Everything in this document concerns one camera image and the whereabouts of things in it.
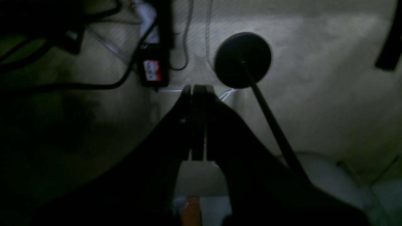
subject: round base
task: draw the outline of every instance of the round base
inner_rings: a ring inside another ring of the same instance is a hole
[[[231,88],[250,86],[244,65],[254,77],[261,80],[271,65],[271,49],[260,36],[243,32],[225,40],[215,55],[215,73],[222,83]]]

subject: floor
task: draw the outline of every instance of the floor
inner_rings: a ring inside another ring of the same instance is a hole
[[[230,90],[206,61],[208,3],[194,2],[190,63],[171,73],[168,89],[210,84],[218,95]],[[87,8],[96,12],[108,4],[92,0]],[[180,33],[171,52],[175,66],[184,62],[180,44],[187,5],[186,0],[174,0],[174,29]],[[261,35],[271,46],[273,63],[259,87],[294,150],[345,161],[367,184],[402,149],[402,67],[395,72],[374,68],[395,7],[396,0],[214,0],[209,57],[212,60],[220,43],[235,33]],[[127,11],[116,18],[134,20]],[[126,55],[138,41],[136,26],[102,23],[91,28]],[[21,40],[0,37],[8,44],[0,45],[0,54]],[[27,46],[9,60],[40,44]],[[0,78],[0,89],[53,82],[109,84],[124,69],[124,63],[86,34],[79,55],[53,48],[29,67]],[[155,93],[130,76],[115,90],[53,92],[3,104],[0,159],[2,198],[8,205],[3,221],[23,224],[41,203],[107,171],[151,132],[178,96]],[[280,154],[251,90],[234,92],[225,102],[274,155]],[[181,171],[181,183],[200,176],[196,164],[184,167],[193,170]],[[401,176],[398,168],[393,168],[391,179]]]

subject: black pole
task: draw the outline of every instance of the black pole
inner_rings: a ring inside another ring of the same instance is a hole
[[[247,74],[248,80],[250,82],[250,86],[253,90],[255,97],[257,98],[258,104],[260,105],[261,110],[264,113],[265,119],[268,122],[269,127],[275,137],[275,140],[278,143],[279,148],[285,158],[287,165],[291,170],[296,172],[299,176],[301,176],[305,181],[310,183],[310,180],[305,173],[302,165],[300,164],[299,160],[297,159],[295,153],[293,152],[292,147],[290,146],[289,142],[287,141],[284,133],[282,132],[281,127],[279,126],[278,122],[275,119],[275,116],[272,114],[271,109],[269,108],[267,102],[265,101],[263,95],[261,94],[260,89],[258,88],[257,84],[255,83],[255,79],[249,72],[247,65],[245,62],[241,62],[243,68]]]

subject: metal pole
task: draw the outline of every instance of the metal pole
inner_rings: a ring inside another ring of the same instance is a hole
[[[305,181],[310,183],[310,180],[305,173],[302,165],[300,164],[299,160],[297,159],[295,153],[293,152],[292,147],[290,146],[289,142],[287,141],[284,133],[282,132],[281,127],[279,126],[278,122],[275,119],[275,116],[272,114],[271,109],[269,108],[267,102],[265,101],[263,95],[261,94],[260,89],[258,88],[257,84],[255,83],[254,77],[249,72],[247,65],[245,62],[241,62],[243,68],[247,74],[248,80],[250,82],[250,86],[253,90],[255,97],[257,98],[258,104],[260,105],[261,110],[264,113],[265,119],[268,122],[269,127],[275,137],[275,140],[278,143],[279,148],[285,158],[287,165],[291,170],[301,176]]]

